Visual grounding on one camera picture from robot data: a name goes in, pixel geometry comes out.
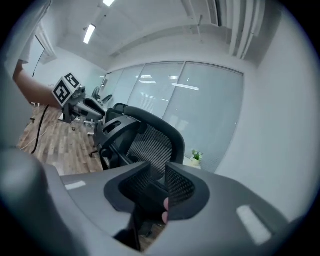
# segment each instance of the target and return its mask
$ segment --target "white wall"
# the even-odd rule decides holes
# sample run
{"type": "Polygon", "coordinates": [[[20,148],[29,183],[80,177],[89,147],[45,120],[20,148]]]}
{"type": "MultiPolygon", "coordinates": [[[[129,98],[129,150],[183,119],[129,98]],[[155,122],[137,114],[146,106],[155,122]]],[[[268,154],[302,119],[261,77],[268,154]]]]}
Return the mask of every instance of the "white wall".
{"type": "Polygon", "coordinates": [[[55,48],[58,59],[47,64],[39,63],[34,78],[44,85],[56,85],[62,76],[68,73],[80,81],[86,87],[86,93],[91,95],[93,90],[100,86],[106,71],[91,62],[59,47],[55,48]]]}
{"type": "Polygon", "coordinates": [[[319,66],[288,14],[248,88],[231,146],[217,174],[235,179],[291,221],[319,187],[319,66]]]}
{"type": "Polygon", "coordinates": [[[194,61],[246,72],[249,77],[255,73],[254,65],[227,54],[229,46],[223,39],[203,34],[202,40],[198,35],[177,35],[144,43],[115,58],[108,71],[151,62],[194,61]]]}
{"type": "Polygon", "coordinates": [[[88,60],[104,70],[109,69],[114,58],[107,54],[105,48],[103,48],[104,45],[97,44],[94,40],[91,40],[89,44],[85,44],[84,36],[81,37],[69,31],[57,46],[88,60]]]}

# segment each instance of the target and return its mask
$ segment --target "black cable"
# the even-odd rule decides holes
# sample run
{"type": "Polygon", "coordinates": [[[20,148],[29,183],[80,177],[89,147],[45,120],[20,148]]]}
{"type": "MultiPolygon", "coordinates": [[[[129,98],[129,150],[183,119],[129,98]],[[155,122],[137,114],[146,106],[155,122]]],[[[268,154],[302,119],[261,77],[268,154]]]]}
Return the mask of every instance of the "black cable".
{"type": "Polygon", "coordinates": [[[38,128],[38,134],[37,134],[37,136],[36,136],[35,146],[34,146],[33,151],[31,152],[31,155],[33,155],[34,152],[36,152],[36,149],[37,149],[37,146],[38,146],[38,141],[39,141],[39,135],[40,135],[41,125],[42,125],[42,122],[43,122],[43,120],[44,120],[44,117],[45,117],[45,114],[46,114],[48,108],[49,108],[49,105],[47,105],[47,106],[45,107],[45,110],[43,111],[43,114],[42,114],[42,117],[41,117],[41,120],[40,120],[40,124],[39,124],[39,128],[38,128]]]}

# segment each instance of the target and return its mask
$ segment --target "wooden floor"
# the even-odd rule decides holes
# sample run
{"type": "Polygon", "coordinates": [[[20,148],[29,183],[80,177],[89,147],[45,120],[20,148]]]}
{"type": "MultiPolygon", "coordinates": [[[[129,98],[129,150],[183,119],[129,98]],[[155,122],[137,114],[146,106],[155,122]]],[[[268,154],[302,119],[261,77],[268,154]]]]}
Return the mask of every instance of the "wooden floor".
{"type": "MultiPolygon", "coordinates": [[[[44,106],[33,109],[32,117],[35,122],[30,121],[18,144],[25,152],[31,153],[35,147],[36,140],[30,142],[37,137],[44,110],[44,106]]],[[[40,135],[45,134],[39,139],[34,156],[42,163],[55,166],[60,176],[102,172],[98,154],[94,154],[93,158],[89,157],[89,153],[95,148],[94,141],[87,132],[93,132],[93,128],[84,125],[84,120],[74,121],[72,124],[61,122],[58,120],[60,115],[61,111],[55,108],[49,107],[47,110],[40,131],[40,135]]],[[[153,225],[150,237],[139,236],[143,251],[155,241],[164,227],[153,225]]]]}

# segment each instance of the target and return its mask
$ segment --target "person's arm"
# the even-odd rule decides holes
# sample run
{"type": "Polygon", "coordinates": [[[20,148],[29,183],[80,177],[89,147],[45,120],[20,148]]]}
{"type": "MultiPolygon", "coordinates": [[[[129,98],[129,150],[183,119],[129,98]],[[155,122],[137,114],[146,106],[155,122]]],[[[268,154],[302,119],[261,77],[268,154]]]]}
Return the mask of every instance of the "person's arm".
{"type": "Polygon", "coordinates": [[[50,105],[60,109],[61,106],[52,94],[52,89],[45,86],[30,77],[23,68],[23,61],[19,60],[14,74],[13,80],[19,87],[20,91],[28,102],[40,103],[42,105],[50,105]]]}

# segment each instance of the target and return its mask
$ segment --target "white pipe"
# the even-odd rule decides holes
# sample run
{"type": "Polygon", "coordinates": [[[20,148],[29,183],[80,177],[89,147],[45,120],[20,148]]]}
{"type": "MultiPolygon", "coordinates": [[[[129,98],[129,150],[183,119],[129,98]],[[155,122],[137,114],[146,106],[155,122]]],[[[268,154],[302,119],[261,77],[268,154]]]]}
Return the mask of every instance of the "white pipe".
{"type": "Polygon", "coordinates": [[[259,18],[259,15],[260,15],[260,4],[261,4],[262,1],[258,0],[256,1],[256,5],[255,5],[255,11],[254,11],[254,19],[253,19],[253,23],[252,23],[252,27],[251,27],[251,32],[250,32],[250,35],[249,35],[249,40],[245,46],[245,49],[244,49],[244,52],[241,56],[241,59],[243,60],[246,55],[247,55],[247,52],[248,52],[248,49],[251,45],[251,41],[252,41],[252,38],[254,37],[255,35],[255,30],[256,30],[256,27],[257,27],[257,24],[258,24],[258,18],[259,18]]]}
{"type": "Polygon", "coordinates": [[[232,29],[234,22],[234,1],[226,0],[226,27],[232,29]]]}
{"type": "Polygon", "coordinates": [[[220,10],[221,10],[221,26],[226,27],[227,26],[227,0],[220,0],[220,10]]]}
{"type": "Polygon", "coordinates": [[[233,0],[233,25],[232,25],[232,35],[231,35],[231,44],[229,49],[229,55],[233,56],[236,49],[236,43],[239,33],[240,26],[240,10],[241,10],[241,1],[233,0]]]}
{"type": "Polygon", "coordinates": [[[252,18],[254,15],[254,4],[255,4],[254,0],[246,0],[243,32],[242,32],[242,37],[240,41],[240,46],[236,55],[238,59],[241,59],[249,39],[250,27],[251,27],[252,18]]]}
{"type": "Polygon", "coordinates": [[[259,33],[260,33],[260,29],[261,29],[261,26],[262,26],[262,22],[264,20],[264,16],[265,16],[265,9],[266,9],[266,0],[259,0],[258,2],[260,2],[260,6],[259,6],[259,17],[258,17],[258,20],[257,20],[257,24],[256,24],[256,27],[255,27],[255,30],[254,30],[254,35],[256,37],[259,36],[259,33]]]}

